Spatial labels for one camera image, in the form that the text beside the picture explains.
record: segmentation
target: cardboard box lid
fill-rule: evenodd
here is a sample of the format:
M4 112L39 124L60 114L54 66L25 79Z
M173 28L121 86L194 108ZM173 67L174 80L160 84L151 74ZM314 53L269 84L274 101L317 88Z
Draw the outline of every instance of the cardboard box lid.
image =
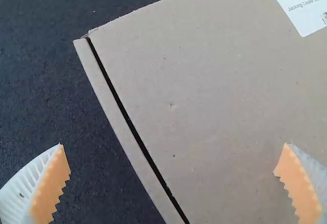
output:
M184 222L296 222L272 170L290 141L327 164L327 28L300 37L276 0L163 0L88 37ZM104 84L84 68L95 90ZM136 142L121 143L134 166ZM158 181L136 172L177 223L162 189L149 190Z

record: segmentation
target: gray carpet floor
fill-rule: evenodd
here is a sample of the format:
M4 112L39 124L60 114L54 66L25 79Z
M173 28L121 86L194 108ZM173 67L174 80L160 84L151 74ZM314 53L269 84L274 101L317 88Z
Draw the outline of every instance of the gray carpet floor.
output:
M0 185L54 144L71 180L54 223L164 223L72 41L158 0L0 0Z

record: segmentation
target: brown cardboard surface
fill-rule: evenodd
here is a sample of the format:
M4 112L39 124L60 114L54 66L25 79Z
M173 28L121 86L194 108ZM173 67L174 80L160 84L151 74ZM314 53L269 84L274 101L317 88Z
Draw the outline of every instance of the brown cardboard surface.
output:
M89 38L190 223L297 222L272 170L290 141L327 164L326 28L301 38L276 0L163 0Z
M161 213L166 223L184 223L176 209L169 201L157 177L138 147L126 121L124 120L110 89L102 76L97 61L86 39L74 41L75 49L88 76L88 79L99 99L99 102L119 139L129 161L139 176L142 184Z

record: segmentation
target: black gap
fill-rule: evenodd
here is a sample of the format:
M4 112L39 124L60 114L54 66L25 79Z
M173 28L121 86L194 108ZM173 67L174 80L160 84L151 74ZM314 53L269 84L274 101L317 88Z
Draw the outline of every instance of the black gap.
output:
M183 212L183 210L181 209L181 207L180 207L179 203L177 202L176 198L173 196L171 190L170 190L169 187L167 186L167 184L166 184L164 178L162 177L162 175L161 175L159 169L158 169L157 166L155 165L155 163L154 163L153 159L151 158L151 156L150 156L150 154L149 154L147 148L145 147L145 145L144 145L144 143L143 143L141 137L139 136L139 134L138 134L138 132L137 132L135 126L133 125L131 119L129 118L129 116L128 116L128 114L127 114L127 112L126 112L126 110L125 110L125 108L124 108L124 106L123 106L123 104L122 104L122 101L120 100L120 98L119 98L119 96L118 96L116 90L114 89L114 87L113 87L113 85L112 85L112 82L111 82L111 80L110 80L110 78L109 78L109 76L108 76L108 74L107 74L107 72L106 72L104 66L102 65L102 62L101 62L101 60L100 60L100 57L99 57L99 55L98 55L98 53L97 53L97 51L96 51L94 45L92 44L91 39L90 39L89 37L86 37L86 40L87 40L89 46L91 47L91 50L92 50L93 55L94 55L94 57L95 57L95 59L96 59L98 65L99 65L99 68L100 68L100 70L101 70L101 72L102 72L102 74L103 74L103 76L104 76L104 78L105 78L105 80L106 80L106 82L107 82L109 88L110 88L110 91L111 91L111 93L112 93L112 95L113 95L113 97L114 97L116 103L118 104L118 107L119 107L119 109L120 109L120 111L121 111L121 113L122 113L122 115L123 115L123 117L124 117L124 119L125 119L125 121L126 121L128 127L129 127L129 129L131 130L131 132L132 132L132 134L133 134L133 136L134 136L134 138L135 138L135 140L136 140L136 142L137 142L139 148L142 150L143 155L144 155L145 158L147 159L147 161L148 161L148 163L150 164L150 166L151 166L153 172L154 172L155 175L157 176L157 178L158 178L158 180L159 180L161 186L164 188L164 190L165 190L165 192L166 192L168 198L169 198L170 201L173 203L174 207L176 208L176 210L177 210L178 214L180 215L180 217L182 218L182 220L185 222L185 224L190 224L188 218L187 218L186 215L184 214L184 212Z

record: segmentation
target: barcode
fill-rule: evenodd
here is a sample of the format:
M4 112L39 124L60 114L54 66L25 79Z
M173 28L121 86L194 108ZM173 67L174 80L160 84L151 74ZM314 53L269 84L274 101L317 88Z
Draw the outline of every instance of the barcode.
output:
M322 16L323 23L327 25L327 12L324 12L321 16Z

